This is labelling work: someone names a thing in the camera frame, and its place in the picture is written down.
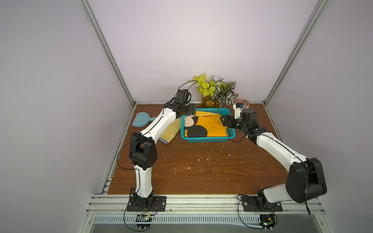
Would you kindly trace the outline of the orange patterned pillowcase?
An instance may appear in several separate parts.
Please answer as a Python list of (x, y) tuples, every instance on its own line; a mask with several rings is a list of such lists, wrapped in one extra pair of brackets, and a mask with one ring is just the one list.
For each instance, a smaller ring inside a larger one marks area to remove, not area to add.
[(186, 138), (225, 137), (227, 127), (220, 121), (220, 114), (196, 111), (195, 115), (184, 116), (184, 127), (181, 130)]

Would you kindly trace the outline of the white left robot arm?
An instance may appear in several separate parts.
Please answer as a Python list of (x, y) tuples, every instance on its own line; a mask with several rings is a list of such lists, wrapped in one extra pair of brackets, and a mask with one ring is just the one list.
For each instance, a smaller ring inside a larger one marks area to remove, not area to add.
[(195, 104), (191, 104), (191, 94), (187, 89), (179, 89), (176, 95), (163, 105), (160, 114), (140, 133), (133, 133), (130, 139), (129, 158), (136, 172), (134, 199), (143, 206), (153, 201), (152, 167), (158, 154), (156, 143), (164, 131), (183, 115), (195, 114)]

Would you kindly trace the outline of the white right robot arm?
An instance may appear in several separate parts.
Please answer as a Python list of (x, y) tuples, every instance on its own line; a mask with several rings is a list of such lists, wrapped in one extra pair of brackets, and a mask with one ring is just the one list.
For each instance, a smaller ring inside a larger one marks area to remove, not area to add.
[(306, 203), (327, 193), (321, 161), (297, 153), (265, 127), (259, 126), (255, 110), (240, 109), (239, 114), (222, 116), (220, 120), (223, 126), (242, 131), (249, 140), (266, 150), (288, 172), (285, 183), (258, 191), (259, 203)]

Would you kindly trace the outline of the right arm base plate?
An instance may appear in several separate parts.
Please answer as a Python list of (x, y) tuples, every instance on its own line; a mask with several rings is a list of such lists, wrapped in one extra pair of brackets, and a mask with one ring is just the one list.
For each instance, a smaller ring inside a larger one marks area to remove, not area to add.
[(238, 200), (245, 212), (283, 212), (281, 203), (269, 203), (262, 196), (240, 195)]

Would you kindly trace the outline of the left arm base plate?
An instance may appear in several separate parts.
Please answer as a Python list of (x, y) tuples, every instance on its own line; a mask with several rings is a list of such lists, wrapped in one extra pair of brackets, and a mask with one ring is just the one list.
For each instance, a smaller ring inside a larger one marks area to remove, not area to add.
[(167, 204), (166, 196), (150, 196), (142, 198), (139, 195), (130, 197), (129, 204), (126, 208), (128, 212), (165, 212)]

